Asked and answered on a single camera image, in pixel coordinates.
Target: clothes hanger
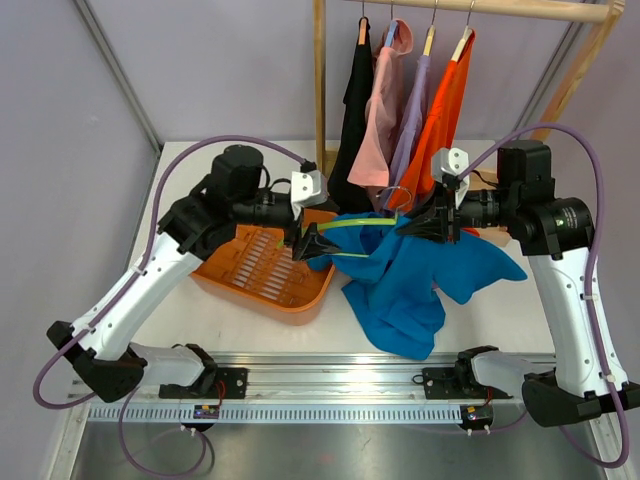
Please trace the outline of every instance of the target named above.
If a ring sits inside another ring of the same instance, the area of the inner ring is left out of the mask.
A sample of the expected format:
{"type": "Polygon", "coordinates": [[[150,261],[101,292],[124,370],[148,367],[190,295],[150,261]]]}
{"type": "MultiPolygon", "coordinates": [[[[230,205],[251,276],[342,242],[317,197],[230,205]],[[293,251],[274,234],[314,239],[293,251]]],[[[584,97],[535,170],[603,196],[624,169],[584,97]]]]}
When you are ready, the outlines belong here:
{"type": "Polygon", "coordinates": [[[389,24],[389,32],[387,33],[387,39],[384,41],[385,47],[393,45],[393,38],[396,36],[398,30],[398,22],[393,19],[393,3],[395,0],[391,0],[391,23],[389,24]]]}
{"type": "Polygon", "coordinates": [[[475,5],[476,0],[471,0],[471,6],[469,7],[469,13],[467,14],[467,25],[464,27],[464,33],[462,34],[462,38],[458,42],[458,46],[453,52],[453,56],[451,60],[454,62],[458,62],[460,60],[460,56],[462,55],[462,51],[464,50],[465,45],[469,41],[469,38],[473,34],[473,29],[469,28],[469,19],[471,18],[471,11],[473,10],[473,6],[475,5]]]}
{"type": "Polygon", "coordinates": [[[362,0],[362,16],[360,17],[360,33],[358,34],[358,45],[364,45],[367,38],[367,26],[369,20],[364,16],[364,0],[362,0]]]}
{"type": "Polygon", "coordinates": [[[423,55],[431,55],[431,47],[433,46],[433,40],[436,36],[436,26],[435,26],[435,21],[436,21],[436,10],[438,9],[438,0],[436,0],[436,4],[433,7],[433,17],[431,17],[431,26],[429,27],[429,30],[427,31],[427,40],[426,42],[424,42],[424,51],[422,52],[423,55]]]}
{"type": "MultiPolygon", "coordinates": [[[[400,218],[398,213],[403,207],[409,205],[413,201],[411,191],[401,185],[392,185],[380,191],[376,195],[380,198],[386,190],[403,190],[409,195],[409,199],[398,206],[395,210],[393,218],[350,218],[347,220],[336,220],[320,225],[312,223],[307,228],[302,229],[301,236],[293,246],[293,260],[309,260],[310,258],[319,257],[321,255],[336,255],[340,257],[352,258],[368,258],[366,253],[347,253],[343,252],[338,245],[331,240],[320,235],[319,232],[331,230],[333,228],[361,227],[361,226],[390,226],[395,227],[400,218]]],[[[283,241],[278,243],[278,248],[283,246],[283,241]]]]}

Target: wooden rod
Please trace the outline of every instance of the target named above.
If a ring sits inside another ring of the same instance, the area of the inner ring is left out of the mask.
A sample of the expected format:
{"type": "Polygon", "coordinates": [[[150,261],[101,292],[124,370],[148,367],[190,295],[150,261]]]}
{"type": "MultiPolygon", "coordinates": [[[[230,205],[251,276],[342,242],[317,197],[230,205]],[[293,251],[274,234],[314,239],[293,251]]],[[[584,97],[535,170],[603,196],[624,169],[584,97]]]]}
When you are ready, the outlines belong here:
{"type": "MultiPolygon", "coordinates": [[[[613,31],[624,11],[624,0],[610,0],[610,14],[607,21],[600,25],[593,25],[589,36],[582,43],[580,51],[569,66],[567,73],[562,78],[553,97],[549,101],[540,118],[541,122],[557,122],[569,104],[571,96],[580,86],[589,68],[598,57],[598,53],[604,46],[607,38],[613,31]]],[[[536,130],[531,138],[544,141],[549,136],[549,130],[536,130]]]]}
{"type": "MultiPolygon", "coordinates": [[[[367,3],[391,5],[392,0],[364,0],[367,3]]],[[[393,0],[394,5],[434,8],[436,0],[393,0]]],[[[469,0],[437,0],[438,10],[468,12],[469,0]]],[[[607,5],[573,3],[555,0],[476,0],[473,13],[492,13],[512,17],[564,20],[580,23],[603,23],[607,19],[607,5]]]]}
{"type": "Polygon", "coordinates": [[[326,0],[313,0],[313,57],[315,65],[316,95],[316,165],[324,172],[325,160],[325,68],[327,56],[326,44],[326,0]]]}

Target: hanging shirt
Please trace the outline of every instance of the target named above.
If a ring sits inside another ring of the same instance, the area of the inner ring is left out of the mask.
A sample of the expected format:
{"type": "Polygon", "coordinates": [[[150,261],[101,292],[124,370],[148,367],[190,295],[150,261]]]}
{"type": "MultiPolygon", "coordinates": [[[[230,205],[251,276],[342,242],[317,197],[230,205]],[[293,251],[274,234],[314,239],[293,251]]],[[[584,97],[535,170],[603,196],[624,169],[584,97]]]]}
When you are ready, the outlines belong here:
{"type": "Polygon", "coordinates": [[[398,22],[390,47],[382,47],[376,64],[373,92],[367,103],[367,131],[349,174],[349,182],[370,190],[370,198],[389,185],[389,163],[396,146],[403,111],[402,58],[413,50],[413,34],[398,22]]]}
{"type": "MultiPolygon", "coordinates": [[[[418,60],[413,89],[411,90],[411,95],[409,95],[407,107],[402,117],[402,123],[400,124],[398,145],[391,160],[389,186],[397,185],[407,171],[411,157],[415,151],[418,136],[420,132],[422,132],[429,99],[430,63],[431,58],[428,55],[422,55],[418,60]]],[[[383,205],[387,202],[391,193],[391,190],[386,190],[382,194],[381,199],[383,205]]]]}
{"type": "MultiPolygon", "coordinates": [[[[475,32],[471,34],[460,55],[458,62],[450,61],[445,70],[440,86],[433,99],[433,105],[429,110],[424,129],[420,134],[420,140],[416,152],[405,172],[401,185],[413,194],[413,203],[420,196],[432,192],[435,182],[431,177],[431,158],[441,148],[451,148],[453,137],[458,125],[458,117],[462,108],[464,90],[467,83],[467,74],[471,62],[471,50],[475,41],[475,32]]],[[[397,208],[407,201],[407,194],[402,190],[396,190],[388,202],[389,208],[397,208]]],[[[411,204],[403,207],[408,211],[411,204]]]]}
{"type": "MultiPolygon", "coordinates": [[[[344,215],[335,220],[379,216],[344,215]]],[[[527,275],[502,250],[464,232],[456,244],[397,235],[395,229],[407,222],[401,217],[395,227],[327,230],[324,235],[344,252],[369,256],[325,255],[308,264],[312,270],[323,270],[333,262],[353,279],[342,291],[373,345],[424,360],[433,350],[434,336],[445,320],[434,284],[452,300],[464,304],[474,292],[500,279],[521,281],[527,275]]]]}
{"type": "Polygon", "coordinates": [[[351,77],[342,100],[345,105],[342,135],[336,163],[327,187],[340,213],[370,212],[373,206],[364,188],[349,183],[347,177],[356,159],[367,129],[365,110],[373,89],[373,53],[369,38],[369,22],[364,45],[356,43],[351,77]]]}

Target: orange shirt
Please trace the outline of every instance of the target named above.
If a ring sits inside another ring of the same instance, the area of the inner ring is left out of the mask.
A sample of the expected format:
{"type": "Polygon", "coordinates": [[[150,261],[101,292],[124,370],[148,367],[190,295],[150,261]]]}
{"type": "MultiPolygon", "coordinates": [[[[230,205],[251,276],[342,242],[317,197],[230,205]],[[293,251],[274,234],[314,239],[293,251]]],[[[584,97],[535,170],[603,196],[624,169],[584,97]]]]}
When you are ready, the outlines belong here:
{"type": "MultiPolygon", "coordinates": [[[[433,104],[429,110],[427,121],[416,152],[398,185],[409,189],[415,203],[421,195],[433,190],[434,180],[431,178],[431,158],[441,148],[451,148],[458,125],[458,117],[462,108],[462,99],[467,84],[467,74],[471,62],[471,49],[475,40],[475,32],[467,40],[458,62],[451,60],[442,77],[433,104]]],[[[389,200],[390,208],[397,208],[407,201],[403,190],[396,190],[389,200]]],[[[413,205],[402,209],[411,210],[413,205]]]]}

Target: gray wall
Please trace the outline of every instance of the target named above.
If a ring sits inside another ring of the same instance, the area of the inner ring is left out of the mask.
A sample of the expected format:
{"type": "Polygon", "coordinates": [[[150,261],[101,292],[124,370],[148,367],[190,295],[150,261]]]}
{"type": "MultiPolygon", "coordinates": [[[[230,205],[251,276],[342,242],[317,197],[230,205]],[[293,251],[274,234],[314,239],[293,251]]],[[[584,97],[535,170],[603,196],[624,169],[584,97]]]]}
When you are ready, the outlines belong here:
{"type": "MultiPolygon", "coordinates": [[[[361,4],[327,3],[327,132],[338,138],[361,4]]],[[[91,0],[163,140],[242,132],[311,139],[314,130],[312,0],[91,0]]],[[[377,44],[388,5],[365,6],[377,44]]],[[[432,10],[395,7],[414,31],[417,59],[432,10]]],[[[438,11],[433,89],[466,22],[438,11]]],[[[477,30],[458,138],[495,138],[515,125],[566,23],[471,15],[477,30]]],[[[406,62],[407,82],[414,63],[406,62]]]]}
{"type": "MultiPolygon", "coordinates": [[[[600,288],[607,320],[623,366],[640,381],[640,7],[627,2],[625,14],[600,53],[561,122],[578,128],[600,155],[607,214],[600,254],[600,288]]],[[[562,134],[550,145],[560,194],[587,200],[595,211],[590,163],[581,148],[562,134]]],[[[630,412],[633,453],[640,462],[640,411],[630,412]]]]}
{"type": "Polygon", "coordinates": [[[58,421],[31,396],[45,331],[122,273],[154,159],[70,1],[0,2],[0,64],[0,476],[32,480],[58,421]]]}

